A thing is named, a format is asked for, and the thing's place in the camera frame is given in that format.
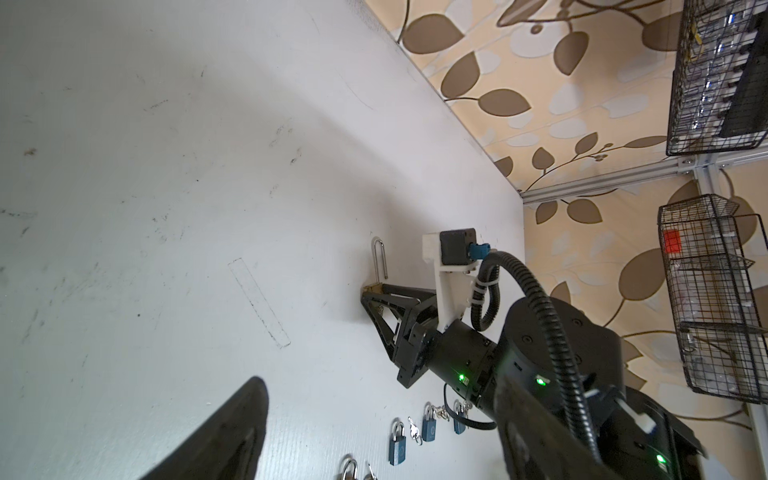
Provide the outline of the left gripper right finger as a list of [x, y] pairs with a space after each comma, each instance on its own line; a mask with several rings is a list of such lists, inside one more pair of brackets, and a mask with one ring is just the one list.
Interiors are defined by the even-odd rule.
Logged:
[[499, 375], [494, 397], [498, 435], [511, 479], [617, 479], [594, 459], [530, 393], [507, 375]]

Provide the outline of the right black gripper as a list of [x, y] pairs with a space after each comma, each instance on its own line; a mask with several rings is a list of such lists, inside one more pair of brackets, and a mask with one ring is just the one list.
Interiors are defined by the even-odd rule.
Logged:
[[[433, 289], [393, 284], [369, 285], [361, 293], [361, 304], [388, 358], [398, 367], [398, 382], [406, 389], [428, 370], [440, 336], [436, 297]], [[386, 311], [397, 320], [397, 327], [387, 323]]]

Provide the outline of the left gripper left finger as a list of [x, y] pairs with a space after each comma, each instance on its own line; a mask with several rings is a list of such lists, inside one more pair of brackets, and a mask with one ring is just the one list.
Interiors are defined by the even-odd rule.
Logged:
[[248, 379], [146, 479], [253, 479], [266, 431], [269, 396]]

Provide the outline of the blue padlock with key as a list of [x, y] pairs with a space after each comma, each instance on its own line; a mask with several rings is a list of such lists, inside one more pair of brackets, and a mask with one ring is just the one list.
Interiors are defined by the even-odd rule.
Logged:
[[422, 416], [421, 438], [423, 442], [435, 440], [439, 420], [450, 421], [451, 417], [442, 405], [427, 402]]
[[423, 444], [421, 431], [411, 417], [406, 422], [395, 419], [392, 423], [388, 444], [388, 463], [398, 466], [406, 460], [407, 441], [411, 439], [417, 445]]

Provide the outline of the small brass padlock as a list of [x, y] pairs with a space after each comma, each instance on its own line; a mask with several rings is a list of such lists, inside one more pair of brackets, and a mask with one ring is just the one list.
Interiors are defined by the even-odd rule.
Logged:
[[342, 458], [336, 480], [378, 480], [373, 466], [368, 461], [360, 463], [351, 455]]

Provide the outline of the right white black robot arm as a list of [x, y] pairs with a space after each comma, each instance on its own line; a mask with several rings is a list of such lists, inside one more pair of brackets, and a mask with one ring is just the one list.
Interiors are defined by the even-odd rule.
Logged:
[[515, 256], [489, 253], [470, 317], [438, 323], [434, 290], [377, 284], [361, 302], [398, 380], [426, 373], [458, 396], [444, 413], [498, 433], [513, 479], [700, 479], [693, 431], [624, 381], [619, 336], [549, 296]]

